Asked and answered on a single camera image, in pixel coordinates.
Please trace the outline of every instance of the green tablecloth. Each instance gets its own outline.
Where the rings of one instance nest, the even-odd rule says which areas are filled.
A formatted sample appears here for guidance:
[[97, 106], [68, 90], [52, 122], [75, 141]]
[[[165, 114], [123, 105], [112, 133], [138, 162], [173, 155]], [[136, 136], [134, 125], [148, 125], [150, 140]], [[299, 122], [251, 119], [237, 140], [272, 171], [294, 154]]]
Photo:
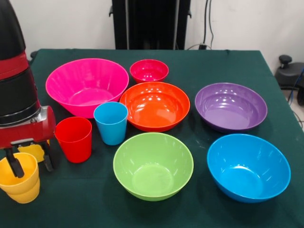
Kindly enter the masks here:
[[[125, 69], [143, 58], [156, 58], [170, 68], [165, 82], [183, 89], [191, 110], [178, 126], [166, 132], [183, 141], [194, 158], [194, 173], [177, 195], [165, 201], [146, 202], [130, 195], [116, 180], [112, 168], [118, 146], [106, 146], [93, 123], [93, 152], [82, 164], [69, 163], [51, 141], [56, 170], [39, 165], [40, 195], [21, 205], [0, 191], [1, 227], [274, 227], [304, 226], [304, 134], [258, 51], [162, 50], [47, 50], [38, 52], [32, 70], [42, 105], [53, 107], [57, 123], [71, 114], [45, 91], [47, 76], [68, 61], [98, 57]], [[277, 146], [288, 159], [292, 178], [280, 196], [259, 204], [243, 204], [225, 196], [215, 185], [206, 164], [209, 146], [222, 134], [203, 123], [195, 110], [195, 94], [215, 82], [233, 82], [260, 93], [268, 116], [249, 134]], [[129, 86], [134, 85], [131, 79]], [[141, 131], [128, 124], [127, 137]]]

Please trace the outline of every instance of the green bowl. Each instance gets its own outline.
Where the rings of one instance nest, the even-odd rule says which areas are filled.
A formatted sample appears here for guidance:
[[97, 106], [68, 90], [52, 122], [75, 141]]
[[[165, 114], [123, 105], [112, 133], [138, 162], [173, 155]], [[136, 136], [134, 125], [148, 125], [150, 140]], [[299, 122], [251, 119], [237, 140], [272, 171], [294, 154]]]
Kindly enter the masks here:
[[179, 192], [193, 173], [193, 157], [180, 140], [163, 133], [143, 133], [116, 151], [113, 169], [132, 195], [160, 201]]

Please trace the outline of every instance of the cup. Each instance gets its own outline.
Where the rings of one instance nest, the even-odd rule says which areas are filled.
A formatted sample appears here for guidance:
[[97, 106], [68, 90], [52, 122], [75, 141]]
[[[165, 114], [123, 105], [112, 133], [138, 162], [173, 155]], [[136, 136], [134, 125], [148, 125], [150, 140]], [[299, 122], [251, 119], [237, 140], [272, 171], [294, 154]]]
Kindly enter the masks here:
[[70, 117], [57, 124], [57, 138], [66, 159], [72, 163], [86, 161], [92, 153], [92, 124], [83, 117]]
[[0, 188], [18, 203], [30, 203], [40, 190], [39, 168], [36, 158], [29, 153], [15, 153], [24, 176], [14, 176], [6, 157], [0, 161]]
[[114, 146], [123, 142], [127, 116], [127, 107], [119, 102], [106, 102], [95, 109], [94, 118], [105, 144]]

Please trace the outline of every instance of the white wall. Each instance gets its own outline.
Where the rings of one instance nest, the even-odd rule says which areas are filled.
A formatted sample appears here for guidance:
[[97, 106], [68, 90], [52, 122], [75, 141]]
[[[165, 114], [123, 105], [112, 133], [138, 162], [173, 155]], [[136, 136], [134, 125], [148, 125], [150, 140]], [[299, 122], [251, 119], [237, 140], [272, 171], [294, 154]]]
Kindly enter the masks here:
[[[115, 48], [111, 0], [11, 2], [28, 54], [40, 48]], [[203, 40], [204, 6], [205, 0], [191, 1], [186, 47]], [[213, 0], [213, 48], [261, 50], [273, 72], [280, 54], [304, 61], [303, 9], [303, 0]]]

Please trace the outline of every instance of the light blue cup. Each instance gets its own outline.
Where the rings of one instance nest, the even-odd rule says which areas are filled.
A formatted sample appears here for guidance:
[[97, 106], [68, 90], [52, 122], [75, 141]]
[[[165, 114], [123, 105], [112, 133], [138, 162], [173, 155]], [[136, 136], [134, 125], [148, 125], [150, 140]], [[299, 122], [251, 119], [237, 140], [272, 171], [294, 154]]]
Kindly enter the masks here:
[[114, 146], [123, 142], [127, 116], [127, 107], [119, 102], [106, 102], [95, 109], [94, 118], [105, 144]]

